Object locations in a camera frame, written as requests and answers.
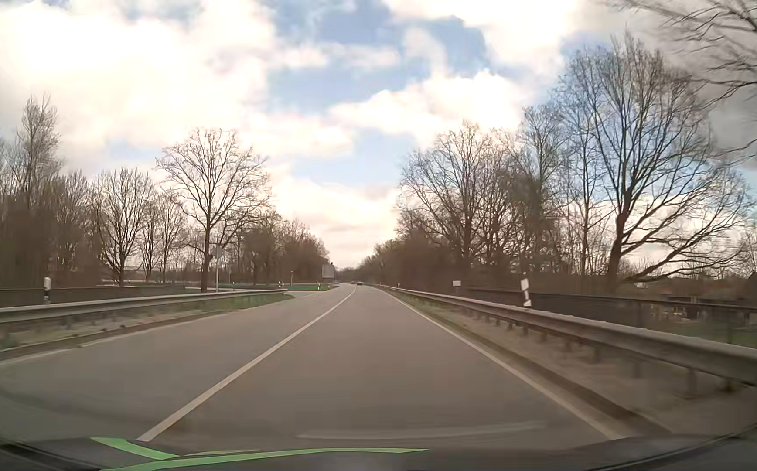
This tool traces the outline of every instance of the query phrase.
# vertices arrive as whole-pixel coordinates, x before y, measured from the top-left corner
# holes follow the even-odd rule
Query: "sign post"
[[[50,288],[53,287],[53,280],[49,276],[44,277],[44,304],[50,304]]]
[[[530,280],[529,280],[529,278],[521,278],[521,291],[523,291],[523,293],[524,293],[524,307],[532,307],[532,302],[530,302]]]
[[[221,258],[220,246],[216,246],[213,249],[213,258],[216,260],[216,292],[218,293],[218,259]]]

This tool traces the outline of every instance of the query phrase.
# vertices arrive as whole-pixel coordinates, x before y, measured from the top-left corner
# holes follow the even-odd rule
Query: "asphalt road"
[[[607,439],[390,295],[350,285],[0,364],[0,435],[202,450]]]

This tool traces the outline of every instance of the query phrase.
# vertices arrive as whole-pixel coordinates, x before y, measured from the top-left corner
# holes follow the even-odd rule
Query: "fence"
[[[468,287],[462,295],[520,306],[520,291]],[[532,307],[551,313],[643,327],[757,348],[757,307],[685,303],[635,297],[531,293]]]

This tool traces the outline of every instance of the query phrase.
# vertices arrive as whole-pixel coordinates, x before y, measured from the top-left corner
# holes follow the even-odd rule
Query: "bridge railing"
[[[251,290],[241,292],[173,294],[165,296],[128,297],[123,299],[102,299],[80,303],[60,303],[33,306],[0,307],[0,327],[7,332],[25,324],[43,321],[60,321],[70,324],[85,317],[104,317],[114,313],[136,309],[160,309],[162,307],[206,307],[207,303],[222,299],[282,296],[285,289]]]
[[[602,361],[603,352],[613,351],[631,361],[631,374],[641,374],[641,362],[661,362],[687,369],[687,393],[694,395],[698,374],[724,378],[727,385],[752,386],[757,389],[757,348],[729,345],[704,338],[687,337],[647,328],[557,314],[537,309],[498,304],[468,297],[435,294],[383,287],[404,294],[459,309],[464,315],[485,318],[496,325],[517,329],[519,334],[540,333],[560,337],[565,348],[572,343],[593,348],[592,360]]]
[[[500,304],[524,301],[522,292],[500,288],[467,287],[460,294]],[[530,298],[533,308],[551,313],[757,348],[756,306],[586,294],[530,293]]]

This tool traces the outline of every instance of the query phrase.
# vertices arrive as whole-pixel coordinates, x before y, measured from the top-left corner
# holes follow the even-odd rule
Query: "road sign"
[[[335,266],[331,263],[324,264],[321,268],[321,277],[332,279],[335,277]]]

